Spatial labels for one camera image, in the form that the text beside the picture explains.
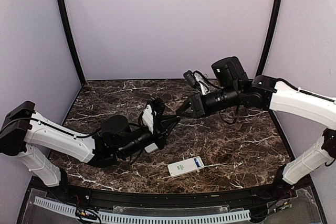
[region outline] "cable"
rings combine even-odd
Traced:
[[[41,120],[39,120],[39,119],[37,119],[37,118],[31,118],[31,120],[33,120],[33,121],[35,121],[35,122],[40,122],[41,124],[43,124],[43,125],[45,125],[45,126],[48,126],[48,127],[52,128],[52,129],[54,129],[54,130],[57,130],[57,131],[59,131],[59,132],[62,132],[62,133],[64,133],[64,134],[67,134],[67,135],[70,135],[70,136],[74,136],[74,135],[75,135],[75,134],[73,134],[73,133],[71,133],[71,132],[68,132],[68,131],[65,131],[65,130],[63,130],[63,129],[60,129],[60,128],[56,127],[56,126],[53,126],[53,125],[51,125],[51,124],[49,124],[49,123],[46,123],[46,122],[44,122],[44,121],[41,121]],[[101,128],[98,128],[98,129],[96,129],[94,132],[92,132],[92,133],[90,133],[90,134],[88,134],[88,135],[84,135],[84,136],[77,136],[77,135],[75,135],[75,136],[76,136],[76,138],[88,138],[88,137],[91,137],[91,136],[97,134],[100,130],[101,130]]]
[[[31,118],[17,118],[17,119],[13,119],[11,120],[9,123],[7,123],[5,126],[2,127],[2,129],[0,130],[0,134],[8,127],[10,126],[11,124],[17,122],[17,121],[20,121],[20,120],[30,120]]]
[[[136,124],[136,123],[128,123],[130,126],[134,126],[134,127],[138,127],[138,128],[145,128],[144,126],[141,126],[139,124]]]
[[[135,159],[133,161],[131,161],[131,157],[130,157],[129,165],[133,165],[135,163],[135,161],[137,161],[138,158],[141,156],[141,154],[143,153],[144,150],[145,150],[145,148],[141,149],[141,151],[139,151],[138,155],[135,157]]]
[[[272,208],[273,206],[275,206],[277,203],[279,203],[284,197],[285,197],[286,194],[284,194],[281,198],[279,198],[277,201],[275,201],[273,204],[271,204],[268,208],[266,208],[266,210],[258,213],[257,215],[253,215],[251,216],[251,218],[256,218],[257,216],[259,215],[262,215],[264,212],[267,212],[270,208]]]
[[[335,102],[335,100],[332,100],[332,99],[327,98],[327,97],[323,97],[323,96],[321,96],[321,95],[319,95],[319,94],[314,94],[314,93],[309,92],[309,91],[307,91],[307,90],[301,90],[301,89],[295,87],[293,84],[291,84],[290,82],[288,82],[287,80],[285,80],[285,79],[283,79],[283,78],[278,78],[277,80],[278,80],[278,81],[282,81],[282,82],[284,82],[286,85],[288,85],[289,87],[291,87],[292,89],[294,89],[294,90],[296,90],[296,91],[299,91],[299,92],[302,93],[302,94],[311,95],[311,96],[313,96],[313,97],[321,98],[321,99],[324,99],[324,100],[329,101],[329,102]]]
[[[234,119],[232,122],[229,122],[227,120],[225,120],[223,117],[222,117],[222,114],[220,113],[219,111],[219,116],[220,116],[220,119],[222,119],[222,121],[228,125],[232,125],[232,124],[235,124],[237,122],[237,119],[238,119],[238,114],[239,114],[239,105],[236,107],[236,111],[235,111],[235,116],[234,116]]]
[[[196,70],[193,72],[193,74],[194,73],[198,73],[204,79],[206,83],[208,83],[210,86],[214,87],[215,89],[221,89],[219,86],[212,84],[201,72]]]
[[[333,161],[331,161],[331,163],[329,163],[329,164],[327,164],[327,163],[325,162],[325,164],[324,164],[324,165],[325,165],[326,167],[329,167],[329,166],[331,166],[331,165],[332,165],[332,164],[335,162],[335,160],[336,160],[336,158],[334,158],[334,160],[333,160]]]

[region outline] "black frame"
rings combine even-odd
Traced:
[[[83,85],[86,83],[86,80],[85,80],[83,70],[80,65],[74,39],[72,37],[68,15],[66,12],[65,1],[64,0],[57,0],[57,1],[58,1],[59,11],[60,11],[64,31],[66,34],[69,50],[71,52],[72,60],[75,65],[78,78],[83,87]],[[272,38],[275,32],[275,26],[276,26],[277,17],[279,14],[280,2],[281,0],[274,0],[270,23],[269,23],[269,27],[267,31],[266,40],[265,40],[265,45],[263,48],[263,52],[261,55],[261,59],[259,62],[256,75],[262,74],[265,68],[266,60],[267,60],[269,49],[270,49],[271,42],[272,42]],[[73,101],[67,113],[67,116],[65,117],[65,120],[68,117],[69,112],[71,111],[71,108],[74,105],[75,101],[76,99]],[[295,156],[293,154],[293,151],[290,148],[288,140],[274,112],[270,111],[269,114],[285,145],[285,148],[289,154],[289,157],[291,158],[291,160],[294,160]],[[327,223],[320,199],[318,197],[318,194],[316,192],[315,186],[312,182],[310,175],[307,175],[305,178],[300,180],[298,184],[296,185],[296,188],[298,189],[298,188],[303,188],[307,186],[310,186],[313,191],[323,223]],[[230,205],[231,208],[244,207],[245,209],[250,209],[251,212],[253,212],[253,211],[261,211],[261,210],[266,209],[267,200],[251,198],[249,196],[258,193],[259,191],[265,191],[265,189],[269,188],[270,185],[263,185],[263,186],[253,187],[253,188],[230,190],[230,191],[219,191],[219,192],[214,192],[214,193],[201,193],[201,194],[135,194],[135,193],[120,193],[120,192],[113,192],[113,191],[88,189],[88,188],[78,187],[78,186],[70,186],[70,187],[80,197],[80,201],[84,206],[90,206],[92,208],[112,209],[113,206],[115,205],[130,206],[130,207],[147,207],[147,208],[153,208],[153,207],[154,208],[190,208],[190,207],[209,207],[209,206]],[[33,176],[28,185],[25,197],[23,199],[20,213],[17,219],[17,224],[20,224],[23,219],[23,215],[25,212],[25,206],[29,199],[29,194],[32,188],[36,188],[39,190],[44,190],[46,192],[49,192],[48,188],[43,184],[43,182],[39,178]]]
[[[64,0],[57,0],[57,3],[58,3],[58,8],[59,8],[59,13],[61,15],[62,23],[63,23],[64,33],[65,33],[65,36],[67,38],[68,47],[69,47],[69,50],[70,50],[70,53],[71,53],[72,61],[74,62],[73,64],[75,65],[75,69],[76,69],[79,81],[82,85],[84,85],[86,80],[85,80],[85,76],[84,76],[82,67],[80,65],[80,61],[79,61],[79,57],[78,57],[78,54],[77,54],[74,38],[72,36],[65,1]]]
[[[271,18],[270,18],[269,26],[267,30],[266,40],[265,40],[263,52],[261,54],[256,76],[263,74],[263,71],[266,65],[267,57],[269,54],[269,49],[272,44],[273,35],[274,35],[275,27],[277,24],[278,14],[280,10],[280,3],[281,3],[281,0],[274,0],[272,14],[271,14]]]

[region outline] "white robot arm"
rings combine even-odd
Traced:
[[[95,167],[117,164],[147,146],[163,149],[166,138],[177,125],[176,115],[163,115],[161,99],[149,101],[139,117],[139,124],[114,115],[89,135],[72,131],[43,117],[35,104],[24,102],[7,114],[0,130],[0,153],[13,156],[25,164],[48,187],[65,186],[65,171],[53,165],[36,145],[65,153]],[[137,129],[132,131],[130,125]]]
[[[321,123],[327,127],[323,135],[301,156],[278,171],[275,184],[290,188],[301,178],[326,162],[336,158],[336,102],[326,97],[291,85],[284,79],[268,76],[247,78],[237,57],[222,59],[212,65],[221,88],[207,94],[190,96],[176,111],[179,116],[201,118],[232,106],[244,105],[263,110],[291,113]],[[184,77],[192,87],[197,82],[190,70]]]

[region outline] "white box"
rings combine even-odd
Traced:
[[[193,157],[168,165],[168,170],[172,177],[181,176],[203,168],[204,164],[200,157]]]

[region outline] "dark brown marble surface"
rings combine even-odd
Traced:
[[[65,127],[90,133],[114,114],[136,122],[147,100],[162,98],[165,114],[174,114],[195,92],[185,80],[89,81],[78,95]],[[233,109],[222,115],[233,117]],[[269,184],[289,156],[267,112],[241,108],[234,125],[218,114],[182,118],[164,150],[143,153],[136,163],[95,168],[52,151],[50,160],[62,167],[72,185],[132,193],[203,193]],[[171,178],[167,165],[200,156],[205,168]]]

